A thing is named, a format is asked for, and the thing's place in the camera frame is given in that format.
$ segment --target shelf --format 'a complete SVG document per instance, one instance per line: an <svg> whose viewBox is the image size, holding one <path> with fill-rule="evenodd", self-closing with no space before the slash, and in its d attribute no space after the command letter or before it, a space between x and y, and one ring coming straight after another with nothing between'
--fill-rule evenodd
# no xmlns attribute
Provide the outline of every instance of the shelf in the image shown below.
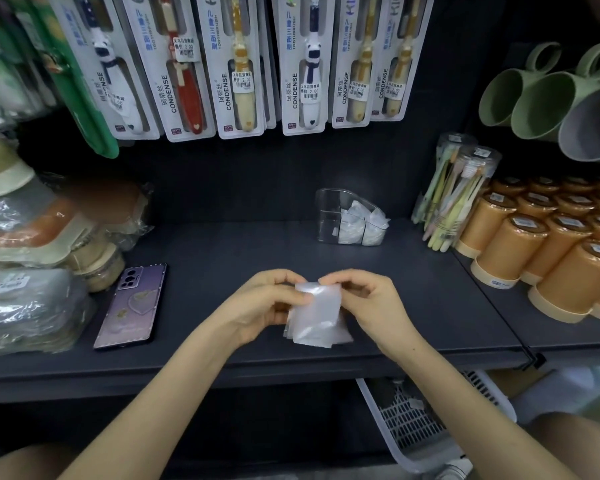
<svg viewBox="0 0 600 480"><path fill-rule="evenodd" d="M458 253L454 254L466 272L473 277L470 271L472 260ZM527 298L529 286L522 282L510 290L498 290L475 278L474 281L522 343L533 352L562 351L559 355L563 360L569 356L597 356L600 360L600 320L587 317L579 323L563 323L540 313Z"/></svg>
<svg viewBox="0 0 600 480"><path fill-rule="evenodd" d="M392 221L382 246L315 240L313 222L161 225L128 256L129 266L169 265L151 343L92 349L108 296L79 343L57 354L0 356L0 402L133 394L160 370L184 338L243 282L263 269L287 267L316 280L357 267L391 276L412 321L460 368L516 367L527 357L451 254L430 252L404 219ZM399 374L355 320L351 344L332 349L293 344L269 327L229 359L216 387L309 382Z"/></svg>

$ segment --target toothbrush packaging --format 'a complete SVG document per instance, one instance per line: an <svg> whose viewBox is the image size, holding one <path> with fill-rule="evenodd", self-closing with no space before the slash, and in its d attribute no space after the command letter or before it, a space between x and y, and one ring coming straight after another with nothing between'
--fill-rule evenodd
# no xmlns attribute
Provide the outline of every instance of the toothbrush packaging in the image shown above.
<svg viewBox="0 0 600 480"><path fill-rule="evenodd" d="M267 129L272 130L281 118L281 109L266 0L258 0L258 29L260 31L260 71L264 84L264 116L267 120Z"/></svg>
<svg viewBox="0 0 600 480"><path fill-rule="evenodd" d="M282 131L324 131L336 0L279 0L278 53Z"/></svg>
<svg viewBox="0 0 600 480"><path fill-rule="evenodd" d="M390 0L338 0L337 37L333 46L335 72L329 86L330 122L334 128L368 126L371 119L371 81L376 80L382 37L378 22Z"/></svg>
<svg viewBox="0 0 600 480"><path fill-rule="evenodd" d="M48 0L86 85L116 139L157 139L160 126L147 99L112 0L96 12L89 0Z"/></svg>
<svg viewBox="0 0 600 480"><path fill-rule="evenodd" d="M267 128L257 0L196 0L220 138Z"/></svg>
<svg viewBox="0 0 600 480"><path fill-rule="evenodd" d="M371 121L401 121L407 110L434 0L389 0L378 28Z"/></svg>
<svg viewBox="0 0 600 480"><path fill-rule="evenodd" d="M215 136L191 0L122 0L169 141Z"/></svg>

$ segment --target phone case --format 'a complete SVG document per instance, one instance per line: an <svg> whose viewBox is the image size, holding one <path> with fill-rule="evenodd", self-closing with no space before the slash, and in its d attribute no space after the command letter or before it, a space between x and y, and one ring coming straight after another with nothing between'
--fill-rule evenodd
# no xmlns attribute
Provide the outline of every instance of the phone case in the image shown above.
<svg viewBox="0 0 600 480"><path fill-rule="evenodd" d="M166 264L154 264L122 272L94 349L149 340L166 270Z"/></svg>

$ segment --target heart design on phone case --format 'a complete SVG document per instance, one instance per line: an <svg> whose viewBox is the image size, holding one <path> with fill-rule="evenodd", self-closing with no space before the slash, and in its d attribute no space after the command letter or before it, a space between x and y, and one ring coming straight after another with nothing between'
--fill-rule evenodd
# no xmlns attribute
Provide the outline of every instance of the heart design on phone case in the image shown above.
<svg viewBox="0 0 600 480"><path fill-rule="evenodd" d="M139 291L129 298L129 308L137 314L144 315L153 309L157 298L158 290Z"/></svg>

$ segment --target person's left hand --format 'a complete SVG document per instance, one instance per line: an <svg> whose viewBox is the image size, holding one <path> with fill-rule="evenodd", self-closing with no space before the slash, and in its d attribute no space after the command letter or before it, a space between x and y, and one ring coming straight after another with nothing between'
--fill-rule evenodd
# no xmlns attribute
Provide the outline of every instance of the person's left hand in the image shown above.
<svg viewBox="0 0 600 480"><path fill-rule="evenodd" d="M209 317L236 328L239 345L254 340L264 327L287 322L291 305L306 305L311 293L302 293L283 283L305 283L288 269L261 271L227 298Z"/></svg>

